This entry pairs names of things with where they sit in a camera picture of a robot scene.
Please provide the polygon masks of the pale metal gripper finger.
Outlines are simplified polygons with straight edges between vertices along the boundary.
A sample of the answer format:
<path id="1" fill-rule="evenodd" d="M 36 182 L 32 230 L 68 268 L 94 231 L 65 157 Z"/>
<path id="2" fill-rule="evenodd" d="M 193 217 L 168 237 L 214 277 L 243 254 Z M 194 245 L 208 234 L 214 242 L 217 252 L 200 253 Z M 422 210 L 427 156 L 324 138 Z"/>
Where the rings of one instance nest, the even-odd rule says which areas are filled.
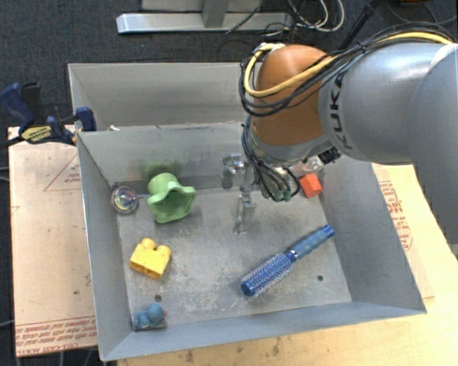
<path id="1" fill-rule="evenodd" d="M 256 204 L 250 199 L 246 199 L 243 203 L 244 212 L 244 227 L 245 231 L 249 230 L 255 216 Z"/>
<path id="2" fill-rule="evenodd" d="M 237 208 L 236 208 L 236 219 L 233 231 L 236 234 L 241 234 L 246 230 L 245 226 L 245 201 L 242 196 L 238 197 Z"/>

